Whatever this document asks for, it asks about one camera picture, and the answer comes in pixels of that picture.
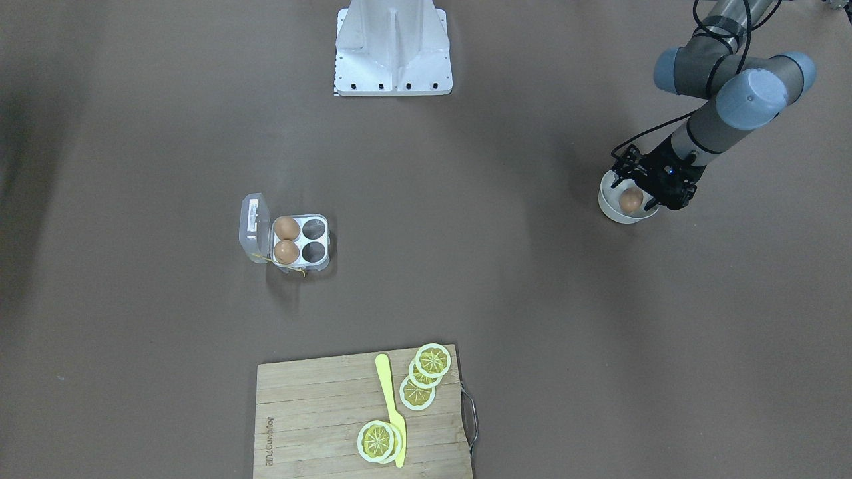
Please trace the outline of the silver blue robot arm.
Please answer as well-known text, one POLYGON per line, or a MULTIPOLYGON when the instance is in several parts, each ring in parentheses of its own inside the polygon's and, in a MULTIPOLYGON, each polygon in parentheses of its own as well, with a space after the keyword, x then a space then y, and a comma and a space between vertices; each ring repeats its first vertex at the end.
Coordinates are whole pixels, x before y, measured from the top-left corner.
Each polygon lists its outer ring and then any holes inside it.
POLYGON ((651 206, 690 203, 709 163, 796 103, 817 79, 801 52, 749 55, 767 1, 718 1, 697 19, 690 40, 658 57, 654 82, 663 91, 705 101, 648 154, 634 152, 626 173, 651 206))

